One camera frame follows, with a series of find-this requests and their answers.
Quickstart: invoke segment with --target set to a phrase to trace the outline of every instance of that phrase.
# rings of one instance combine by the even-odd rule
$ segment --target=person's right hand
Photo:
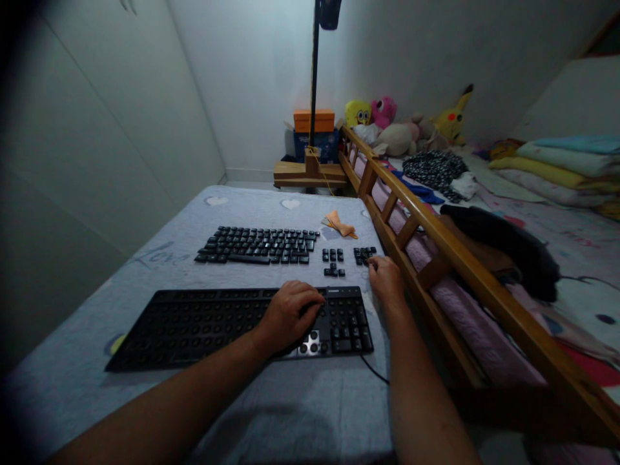
[[[405,294],[400,269],[390,257],[369,258],[368,273],[370,274],[370,286],[383,306],[390,301],[398,303],[404,301]]]
[[[307,283],[286,281],[253,330],[254,345],[270,357],[301,338],[315,322],[325,298]]]

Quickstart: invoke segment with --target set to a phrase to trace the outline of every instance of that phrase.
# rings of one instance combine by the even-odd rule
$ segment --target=light blue tablecloth
[[[338,210],[359,240],[320,222]],[[309,265],[198,264],[196,251],[219,225],[321,231]],[[110,374],[110,346],[129,331],[158,289],[279,287],[299,279],[315,286],[358,285],[375,344],[369,363],[389,377],[388,340],[368,274],[353,247],[377,234],[359,199],[207,187],[7,376],[16,415],[44,459],[105,415],[174,371]],[[322,248],[344,249],[345,278],[323,276]],[[388,387],[359,357],[273,362],[225,411],[191,461],[367,462],[392,450]]]

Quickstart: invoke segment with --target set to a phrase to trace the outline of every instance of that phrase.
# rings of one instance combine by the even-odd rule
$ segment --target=blue box
[[[295,143],[295,161],[297,163],[305,162],[305,148],[309,141],[308,133],[293,131],[293,141]],[[315,132],[315,147],[321,149],[320,163],[340,163],[338,160],[338,142],[338,129],[335,129],[334,132]]]

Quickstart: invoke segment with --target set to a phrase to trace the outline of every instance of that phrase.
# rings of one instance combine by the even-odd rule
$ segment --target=orange box
[[[310,110],[295,110],[295,132],[310,132]],[[334,112],[330,108],[316,110],[315,132],[334,132]]]

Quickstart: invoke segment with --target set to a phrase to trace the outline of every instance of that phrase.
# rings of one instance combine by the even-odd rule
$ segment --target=wooden crib railing
[[[388,255],[400,267],[412,302],[422,313],[442,351],[455,386],[453,400],[465,421],[508,428],[549,441],[583,442],[620,449],[620,409],[556,344],[532,316],[490,274],[467,248],[425,208],[351,129],[342,127],[344,151],[340,162],[358,196],[364,201]],[[355,150],[353,164],[349,161]],[[353,167],[366,157],[362,179]],[[372,195],[381,179],[390,189],[380,210]],[[389,217],[398,201],[411,212],[396,234]],[[439,254],[417,271],[404,249],[419,226],[435,242]],[[475,357],[429,293],[448,273],[456,272],[480,302],[500,322],[545,378],[548,386],[493,386]]]

